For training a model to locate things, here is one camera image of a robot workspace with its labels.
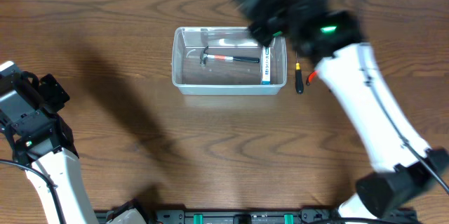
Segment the hammer handle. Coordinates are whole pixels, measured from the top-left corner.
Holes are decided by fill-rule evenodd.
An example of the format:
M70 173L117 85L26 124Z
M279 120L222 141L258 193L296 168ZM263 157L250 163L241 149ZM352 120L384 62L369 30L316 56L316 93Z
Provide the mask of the hammer handle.
M234 61L259 63L260 59L259 58L250 58L250 57L245 57L245 56L234 56Z

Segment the wooden table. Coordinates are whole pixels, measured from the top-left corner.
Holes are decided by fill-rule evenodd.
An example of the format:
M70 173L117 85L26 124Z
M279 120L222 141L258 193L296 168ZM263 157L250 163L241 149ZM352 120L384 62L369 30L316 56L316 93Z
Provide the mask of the wooden table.
M363 26L403 111L432 146L449 148L449 0L363 2ZM0 60L51 72L70 94L60 115L95 209L134 197L189 209L337 206L372 170L324 84L295 94L293 52L275 96L184 96L172 84L177 27L245 25L229 0L0 0ZM4 140L0 157L11 158ZM24 173L0 169L0 222L45 223ZM439 186L409 206L425 223L449 219Z

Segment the clear plastic container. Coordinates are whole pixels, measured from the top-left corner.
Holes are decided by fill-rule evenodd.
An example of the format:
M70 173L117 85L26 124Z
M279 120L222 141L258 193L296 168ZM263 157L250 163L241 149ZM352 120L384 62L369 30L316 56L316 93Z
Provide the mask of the clear plastic container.
M259 58L259 63L206 59L207 54ZM173 84L187 95L275 95L287 82L287 50L283 37L270 45L269 84L262 84L262 50L246 27L180 27L175 32Z

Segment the black cable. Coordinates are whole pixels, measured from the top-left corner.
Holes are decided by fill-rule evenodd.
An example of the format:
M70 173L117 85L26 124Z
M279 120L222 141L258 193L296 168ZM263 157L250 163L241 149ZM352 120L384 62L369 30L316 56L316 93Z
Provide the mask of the black cable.
M410 152L412 152L412 154L416 157L416 159L418 159L418 161L420 161L420 163L423 165L423 167L430 173L430 175L432 175L436 182L438 182L441 187L443 187L443 189L446 191L446 193L449 195L449 186L448 184L446 184L444 182L444 180L442 179L442 177L440 177L437 172L435 172L427 163L426 161L420 156L420 154L418 154L416 152L415 149L413 149L413 147L410 145L410 143L408 142L408 140L406 138L403 138L402 141L404 142L404 145L408 148L408 150L410 150Z
M42 178L42 180L47 184L48 190L50 191L51 197L53 198L53 202L55 203L56 213L58 214L58 219L59 219L60 224L64 224L65 223L64 217L62 216L62 209L61 209L61 206L59 204L59 199L58 199L58 196L56 195L55 186L44 174L42 174L39 171L37 171L37 170L35 170L33 168L30 168L28 166L19 164L17 162L8 161L8 160L5 160L5 159L0 159L0 164L7 164L7 165L16 166L16 167L19 167L21 169L30 171L30 172L36 174L38 177Z
M328 220L317 220L306 224L341 224L341 223L365 223L365 224L398 224L386 220L373 220L368 218L333 218Z

